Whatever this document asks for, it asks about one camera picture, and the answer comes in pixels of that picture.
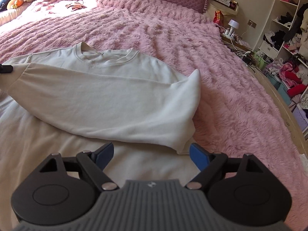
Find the wooden nightstand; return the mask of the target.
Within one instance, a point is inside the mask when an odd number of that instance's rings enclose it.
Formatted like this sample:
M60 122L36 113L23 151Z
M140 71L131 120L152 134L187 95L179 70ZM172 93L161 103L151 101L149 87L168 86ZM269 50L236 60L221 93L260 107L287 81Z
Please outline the wooden nightstand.
M252 51L250 48L248 48L248 47L246 47L246 46L244 46L244 45L242 45L242 44L240 44L240 43L238 43L237 41L235 41L235 40L231 40L231 39L229 39L229 38L226 38L224 35L222 35L222 34L220 34L220 36L221 36L221 39L222 39L222 41L223 41L223 43L225 44L225 45L230 45L230 46L234 46L234 47L236 47L237 49L241 49L241 50L243 50L243 51Z

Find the pink fluffy blanket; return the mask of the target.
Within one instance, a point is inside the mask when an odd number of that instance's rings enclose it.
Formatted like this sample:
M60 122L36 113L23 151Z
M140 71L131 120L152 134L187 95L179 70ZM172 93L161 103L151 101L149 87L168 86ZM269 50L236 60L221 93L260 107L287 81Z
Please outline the pink fluffy blanket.
M1 26L1 64L22 55L86 42L97 51L134 48L189 76L199 69L201 98L194 139L208 151L231 157L254 153L292 196L287 225L307 227L307 173L272 97L243 62L224 46L206 16L161 0L84 0L83 12L65 2L38 0ZM75 156L104 141L70 135L31 116L1 92L1 230L18 221L10 207L15 188L50 153ZM106 173L126 179L180 179L198 173L188 155L144 144L115 142Z

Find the white bedside wall shelf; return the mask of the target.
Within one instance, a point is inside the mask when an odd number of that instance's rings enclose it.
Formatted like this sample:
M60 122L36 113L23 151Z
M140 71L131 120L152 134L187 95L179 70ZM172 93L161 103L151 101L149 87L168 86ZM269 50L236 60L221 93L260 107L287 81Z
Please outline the white bedside wall shelf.
M230 3L231 6L227 6L218 0L209 0L209 4L216 10L220 10L224 15L237 16L239 12L239 4L237 2Z

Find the pile of pink red clothes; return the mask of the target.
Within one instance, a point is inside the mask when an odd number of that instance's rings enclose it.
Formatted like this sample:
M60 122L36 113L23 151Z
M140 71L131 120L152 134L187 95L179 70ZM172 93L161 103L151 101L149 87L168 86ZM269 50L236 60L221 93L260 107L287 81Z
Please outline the pile of pink red clothes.
M267 68L267 72L278 77L282 84L287 85L286 93L289 98L302 94L307 88L307 67L302 64L272 63Z

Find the white shelving unit with clothes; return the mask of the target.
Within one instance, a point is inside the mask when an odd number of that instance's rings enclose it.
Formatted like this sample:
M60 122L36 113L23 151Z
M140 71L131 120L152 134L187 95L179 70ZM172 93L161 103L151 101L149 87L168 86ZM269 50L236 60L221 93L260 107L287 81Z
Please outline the white shelving unit with clothes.
M273 60L288 60L298 53L301 33L297 28L307 9L307 0L274 0L255 53L270 64Z

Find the white sweatshirt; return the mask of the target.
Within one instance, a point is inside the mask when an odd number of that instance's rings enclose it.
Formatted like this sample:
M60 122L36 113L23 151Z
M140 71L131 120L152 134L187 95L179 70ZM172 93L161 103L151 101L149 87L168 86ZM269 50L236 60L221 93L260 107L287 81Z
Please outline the white sweatshirt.
M74 135L188 152L200 72L185 76L135 49L72 48L19 56L1 90L41 121Z

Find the wall power outlet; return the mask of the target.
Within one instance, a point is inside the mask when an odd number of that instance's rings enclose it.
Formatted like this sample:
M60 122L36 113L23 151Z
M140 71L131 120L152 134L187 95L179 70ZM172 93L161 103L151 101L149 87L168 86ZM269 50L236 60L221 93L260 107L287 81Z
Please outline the wall power outlet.
M247 23L250 27L253 27L253 28L256 28L256 23L249 20L248 23Z

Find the teal storage bin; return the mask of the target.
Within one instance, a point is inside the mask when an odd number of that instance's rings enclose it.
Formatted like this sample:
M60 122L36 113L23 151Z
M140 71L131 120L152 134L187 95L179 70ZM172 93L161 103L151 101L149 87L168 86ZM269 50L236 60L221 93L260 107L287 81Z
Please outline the teal storage bin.
M266 72L265 75L269 79L271 84L275 87L275 89L278 91L286 105L290 105L291 98L287 94L287 88L285 87L285 85L276 76L273 76L268 72Z

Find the orange plush toy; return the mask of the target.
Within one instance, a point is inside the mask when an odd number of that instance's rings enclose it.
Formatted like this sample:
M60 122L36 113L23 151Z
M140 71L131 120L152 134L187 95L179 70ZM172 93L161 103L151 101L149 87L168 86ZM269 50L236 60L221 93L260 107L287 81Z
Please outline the orange plush toy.
M10 0L7 4L7 10L17 9L21 5L23 5L23 0Z

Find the white mushroom table lamp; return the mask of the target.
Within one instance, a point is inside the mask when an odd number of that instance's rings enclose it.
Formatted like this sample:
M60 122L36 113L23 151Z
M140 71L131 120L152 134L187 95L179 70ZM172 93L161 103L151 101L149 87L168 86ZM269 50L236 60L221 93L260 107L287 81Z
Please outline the white mushroom table lamp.
M229 21L228 25L230 26L230 30L229 30L228 36L229 37L233 37L234 31L239 28L240 24L237 21L231 19Z

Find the green storage bin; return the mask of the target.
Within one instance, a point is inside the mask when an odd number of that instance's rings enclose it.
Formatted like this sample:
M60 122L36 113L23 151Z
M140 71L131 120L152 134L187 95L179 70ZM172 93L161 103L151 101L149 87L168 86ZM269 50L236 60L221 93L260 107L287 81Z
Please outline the green storage bin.
M261 71L263 71L268 65L268 63L263 60L259 55L257 55L257 53L254 54L254 60L256 67L259 68Z

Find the red snack bag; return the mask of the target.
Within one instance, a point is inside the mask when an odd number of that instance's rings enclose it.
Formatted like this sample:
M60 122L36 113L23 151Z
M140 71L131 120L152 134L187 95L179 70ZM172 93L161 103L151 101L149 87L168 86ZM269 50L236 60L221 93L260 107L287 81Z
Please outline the red snack bag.
M216 25L223 27L223 25L224 25L224 15L220 10L215 11L215 16L213 18L213 22Z

